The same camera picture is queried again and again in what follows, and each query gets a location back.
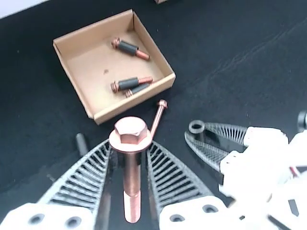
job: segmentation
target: red wire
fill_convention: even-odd
[[[290,171],[293,174],[293,176],[297,176],[297,174],[296,174],[295,170],[293,169],[293,167],[290,167]]]

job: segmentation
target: cardboard box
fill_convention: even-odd
[[[155,0],[155,2],[156,2],[157,4],[160,4],[160,3],[165,2],[165,1],[167,1],[167,0]]]
[[[115,37],[150,54],[145,61],[115,50]],[[132,10],[64,35],[53,41],[60,62],[88,116],[100,124],[172,87],[175,73]],[[126,98],[113,93],[110,83],[152,76],[154,83]]]

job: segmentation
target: white plastic part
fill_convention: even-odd
[[[307,166],[307,130],[294,136],[289,144],[289,164]]]
[[[269,202],[268,214],[291,230],[307,227],[307,178],[288,181],[277,189]]]
[[[164,207],[159,218],[159,228],[160,230],[245,230],[241,220],[234,218],[234,215],[227,211],[224,203],[214,196],[205,196]]]
[[[280,129],[263,127],[248,127],[243,139],[246,147],[265,143],[279,143],[280,141],[289,143],[288,137]]]
[[[240,202],[266,202],[278,184],[292,178],[284,138],[278,144],[251,145],[243,153],[232,151],[220,163],[224,175],[219,190]]]
[[[228,212],[241,220],[246,230],[278,230],[278,227],[267,219],[267,202],[234,202]]]
[[[92,230],[94,219],[90,210],[45,204],[25,204],[10,211],[0,230]]]

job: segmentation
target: black table surface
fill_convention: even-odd
[[[52,40],[134,9],[174,69],[174,86],[98,126],[89,119],[60,65]],[[91,147],[128,115],[151,126],[164,98],[155,140],[217,193],[217,184],[191,156],[184,131],[193,119],[277,127],[291,139],[306,108],[305,0],[51,0],[0,20],[0,219],[39,197],[78,160],[74,137]],[[121,171],[112,195],[121,197]],[[112,199],[109,229],[150,229],[145,172],[142,217],[123,218]]]

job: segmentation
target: gray mesh finger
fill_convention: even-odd
[[[146,157],[151,208],[155,209],[157,219],[167,205],[212,195],[183,162],[155,141]]]
[[[204,163],[208,164],[214,170],[220,172],[220,162],[229,154],[229,152],[223,151],[207,143],[198,141],[189,132],[185,132],[184,138],[188,146]]]
[[[246,127],[207,122],[205,123],[205,129],[237,144],[244,145],[243,140],[247,131]]]
[[[107,139],[68,169],[38,203],[86,207],[96,220],[110,152]]]

